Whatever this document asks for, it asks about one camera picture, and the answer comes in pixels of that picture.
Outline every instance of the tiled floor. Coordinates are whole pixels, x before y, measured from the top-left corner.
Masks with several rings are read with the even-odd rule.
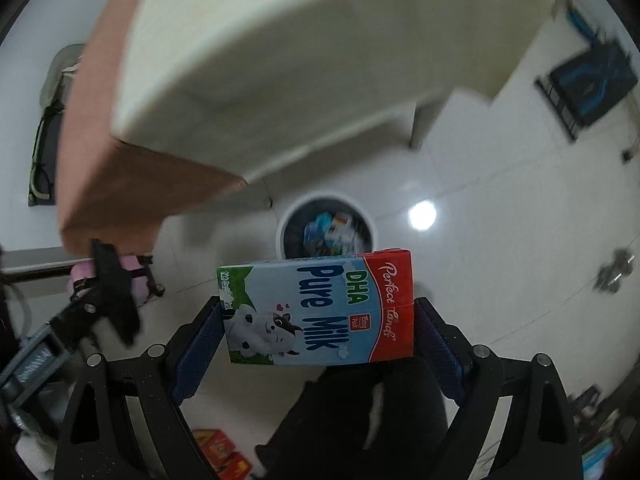
[[[407,110],[241,196],[170,219],[155,254],[167,295],[144,307],[136,348],[124,352],[112,340],[110,356],[168,339],[217,292],[217,266],[276,257],[287,208],[305,193],[330,191],[373,218],[376,248],[412,251],[416,293],[472,342],[526,360],[546,352],[568,393],[592,383],[610,392],[640,350],[640,272],[615,296],[591,287],[614,248],[640,250],[640,165],[620,163],[634,130],[621,104],[570,145],[532,84],[584,47],[563,19],[549,22],[490,106],[468,92],[453,95],[421,152],[407,148]],[[262,204],[268,196],[272,209]],[[408,208],[421,200],[434,203],[437,217],[418,232]],[[319,371],[233,367],[224,352],[183,412],[194,427],[223,428],[257,463],[253,446]],[[487,447],[499,439],[497,427]]]

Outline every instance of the juice box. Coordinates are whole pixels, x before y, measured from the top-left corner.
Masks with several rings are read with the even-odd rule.
[[[220,267],[218,286],[234,363],[347,365],[413,354],[409,251]]]

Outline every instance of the cartoon cow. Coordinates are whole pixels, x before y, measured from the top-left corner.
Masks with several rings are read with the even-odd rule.
[[[229,350],[240,351],[244,357],[256,354],[298,355],[293,350],[296,332],[302,332],[299,326],[291,324],[291,315],[287,312],[280,316],[276,312],[266,316],[259,315],[247,304],[231,314],[225,311],[226,343]]]

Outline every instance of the brand logo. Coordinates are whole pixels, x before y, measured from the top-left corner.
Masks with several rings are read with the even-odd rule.
[[[385,329],[382,331],[384,337],[390,337],[393,341],[396,340],[396,334],[391,330],[393,324],[399,319],[398,313],[395,308],[389,308],[386,311]]]
[[[386,292],[386,302],[387,303],[395,303],[394,301],[394,293],[400,290],[397,285],[393,282],[393,277],[398,274],[398,270],[396,266],[392,263],[385,262],[382,267],[379,267],[378,270],[384,270],[385,272],[382,274],[382,278],[385,280],[385,292]]]

